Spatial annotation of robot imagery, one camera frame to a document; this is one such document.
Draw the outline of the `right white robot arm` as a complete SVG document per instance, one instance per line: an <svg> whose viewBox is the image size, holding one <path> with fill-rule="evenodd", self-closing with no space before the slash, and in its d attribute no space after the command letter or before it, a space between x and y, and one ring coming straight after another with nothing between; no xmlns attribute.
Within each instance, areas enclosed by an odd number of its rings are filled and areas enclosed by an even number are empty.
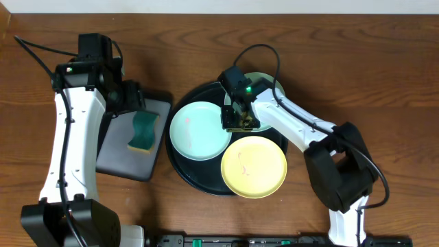
<svg viewBox="0 0 439 247"><path fill-rule="evenodd" d="M337 246L362 246L364 211L379 171L357 127L313 116L287 99L274 82L253 82L236 65L218 81L230 98L222 107L223 128L250 132L267 124L291 141L304 154L314 193L329 209L329 240Z"/></svg>

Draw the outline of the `green yellow sponge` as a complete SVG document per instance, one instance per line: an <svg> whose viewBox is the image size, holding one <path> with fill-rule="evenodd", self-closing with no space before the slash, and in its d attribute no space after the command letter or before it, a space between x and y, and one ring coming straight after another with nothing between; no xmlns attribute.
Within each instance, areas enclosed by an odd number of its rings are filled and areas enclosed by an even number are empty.
<svg viewBox="0 0 439 247"><path fill-rule="evenodd" d="M155 126L159 116L155 113L138 111L132 120L134 136L128 142L128 148L134 151L150 153L155 145Z"/></svg>

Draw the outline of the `pale green plate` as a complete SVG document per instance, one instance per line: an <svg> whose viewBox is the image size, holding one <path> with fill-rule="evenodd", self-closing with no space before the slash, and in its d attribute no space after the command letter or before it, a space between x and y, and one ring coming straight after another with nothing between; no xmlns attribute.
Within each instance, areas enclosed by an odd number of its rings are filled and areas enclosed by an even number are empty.
<svg viewBox="0 0 439 247"><path fill-rule="evenodd" d="M262 79L264 78L271 84L270 87L272 87L272 83L273 83L274 78L271 75L268 75L268 74L263 73L263 72L250 72L250 73L245 73L244 75L246 78L251 79L252 82L262 81ZM285 90L279 81L276 82L276 88L278 88L282 94L285 94ZM231 105L231 99L228 95L224 96L224 105ZM271 128L270 125L267 125L266 123L263 123L261 121L260 127L253 129L252 131L253 132L262 132L262 131L268 130L270 128Z"/></svg>

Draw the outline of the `round black tray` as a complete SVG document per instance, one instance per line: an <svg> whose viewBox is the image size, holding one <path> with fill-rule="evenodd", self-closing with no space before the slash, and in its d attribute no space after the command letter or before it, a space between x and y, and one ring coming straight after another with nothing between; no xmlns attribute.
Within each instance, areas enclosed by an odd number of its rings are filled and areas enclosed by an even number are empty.
<svg viewBox="0 0 439 247"><path fill-rule="evenodd" d="M224 105L225 92L220 83L212 82L193 89L177 104L173 109L169 123L167 124L166 146L167 154L178 174L192 187L215 195L215 196L233 196L235 195L225 184L221 174L221 159L225 150L215 158L206 161L194 161L185 158L179 154L172 146L169 136L169 127L172 118L183 106L192 102L210 102L218 105L220 108ZM232 134L230 144L240 138L249 136L265 137L277 144L282 151L287 151L288 141L274 129L270 128L262 132L230 132Z"/></svg>

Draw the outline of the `light blue plate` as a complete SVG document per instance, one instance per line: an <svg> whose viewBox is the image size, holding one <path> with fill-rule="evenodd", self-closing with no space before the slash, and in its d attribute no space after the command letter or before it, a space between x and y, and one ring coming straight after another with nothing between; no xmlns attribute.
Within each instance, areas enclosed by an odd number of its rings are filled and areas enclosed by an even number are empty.
<svg viewBox="0 0 439 247"><path fill-rule="evenodd" d="M232 134L222 127L221 108L218 105L192 102L174 115L169 136L179 154L194 161L206 161L227 148Z"/></svg>

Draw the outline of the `yellow plate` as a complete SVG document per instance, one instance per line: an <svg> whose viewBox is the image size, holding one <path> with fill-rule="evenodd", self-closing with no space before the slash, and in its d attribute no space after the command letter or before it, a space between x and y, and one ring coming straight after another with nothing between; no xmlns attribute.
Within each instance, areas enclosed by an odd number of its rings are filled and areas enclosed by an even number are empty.
<svg viewBox="0 0 439 247"><path fill-rule="evenodd" d="M227 187L238 196L264 198L283 184L287 160L275 142L265 137L244 137L226 149L221 174Z"/></svg>

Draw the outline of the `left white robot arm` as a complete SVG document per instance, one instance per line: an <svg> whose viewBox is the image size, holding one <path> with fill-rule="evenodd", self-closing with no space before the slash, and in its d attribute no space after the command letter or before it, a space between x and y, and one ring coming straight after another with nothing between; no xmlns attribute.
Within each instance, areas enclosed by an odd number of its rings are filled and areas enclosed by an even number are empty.
<svg viewBox="0 0 439 247"><path fill-rule="evenodd" d="M37 204L21 210L21 225L38 246L144 246L145 230L121 224L99 202L96 162L104 119L145 106L135 82L123 80L118 44L81 34L78 52L49 71L56 131L49 172Z"/></svg>

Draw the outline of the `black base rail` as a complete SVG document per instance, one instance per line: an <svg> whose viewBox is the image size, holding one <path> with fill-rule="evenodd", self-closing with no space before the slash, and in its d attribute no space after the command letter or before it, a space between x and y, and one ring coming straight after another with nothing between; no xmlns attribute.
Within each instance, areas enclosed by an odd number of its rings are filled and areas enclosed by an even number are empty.
<svg viewBox="0 0 439 247"><path fill-rule="evenodd" d="M157 235L145 240L146 247L325 247L335 246L326 236L294 237L207 237L183 235ZM413 247L404 237L367 237L364 247Z"/></svg>

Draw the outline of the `grey rectangular tray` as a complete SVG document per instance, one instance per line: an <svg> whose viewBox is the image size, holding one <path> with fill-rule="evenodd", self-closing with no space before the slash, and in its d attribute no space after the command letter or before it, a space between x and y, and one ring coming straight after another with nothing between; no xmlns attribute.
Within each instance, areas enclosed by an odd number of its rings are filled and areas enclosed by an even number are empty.
<svg viewBox="0 0 439 247"><path fill-rule="evenodd" d="M134 119L138 110L133 106L118 114L104 113L99 129L96 172L143 182L152 177L173 97L165 91L144 91L143 99L139 111L158 115L151 131L152 147L141 150L128 145L139 127Z"/></svg>

